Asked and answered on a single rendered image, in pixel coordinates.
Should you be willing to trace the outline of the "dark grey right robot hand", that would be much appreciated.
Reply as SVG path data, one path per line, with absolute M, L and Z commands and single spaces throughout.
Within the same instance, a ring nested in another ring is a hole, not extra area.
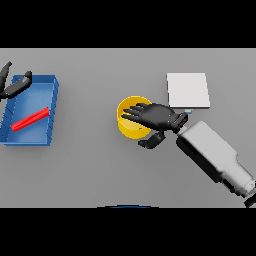
M 156 131 L 149 139 L 138 141 L 146 149 L 157 147 L 166 138 L 165 131 L 177 134 L 188 121 L 187 113 L 177 114 L 171 107 L 157 103 L 137 103 L 124 109 L 121 117 Z

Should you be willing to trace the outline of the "yellow bowl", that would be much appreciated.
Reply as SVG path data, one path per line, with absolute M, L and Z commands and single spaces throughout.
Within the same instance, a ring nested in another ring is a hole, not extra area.
M 121 117 L 124 114 L 124 109 L 135 106 L 137 103 L 150 104 L 150 101 L 143 96 L 128 96 L 119 103 L 116 109 L 116 120 L 119 131 L 125 137 L 133 140 L 144 138 L 151 132 L 149 128 Z

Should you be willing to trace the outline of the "blue tray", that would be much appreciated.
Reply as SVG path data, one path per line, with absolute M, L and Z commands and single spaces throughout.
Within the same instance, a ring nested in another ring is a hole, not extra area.
M 49 146 L 59 83 L 55 75 L 33 75 L 32 84 L 13 99 L 7 99 L 0 121 L 0 144 L 6 146 Z M 47 107 L 50 115 L 14 132 L 11 125 Z

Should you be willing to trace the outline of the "red beaker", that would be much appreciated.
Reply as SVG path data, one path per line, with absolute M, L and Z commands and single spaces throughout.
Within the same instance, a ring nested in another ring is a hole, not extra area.
M 13 123 L 11 125 L 11 129 L 14 131 L 14 132 L 17 132 L 35 122 L 38 122 L 42 119 L 44 119 L 45 117 L 48 117 L 50 115 L 50 110 L 45 107 L 37 112 L 34 112 L 33 114 Z

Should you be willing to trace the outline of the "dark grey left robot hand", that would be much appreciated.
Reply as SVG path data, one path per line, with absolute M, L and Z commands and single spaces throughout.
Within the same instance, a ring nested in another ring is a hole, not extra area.
M 19 80 L 6 87 L 5 83 L 12 63 L 7 62 L 0 70 L 0 101 L 2 99 L 13 99 L 28 89 L 32 84 L 32 72 L 27 71 Z

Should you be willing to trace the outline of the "pale square measuring scale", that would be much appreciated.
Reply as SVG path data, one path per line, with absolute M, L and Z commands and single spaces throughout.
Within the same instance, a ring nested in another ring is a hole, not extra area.
M 168 73 L 168 104 L 174 109 L 209 109 L 210 97 L 205 73 Z

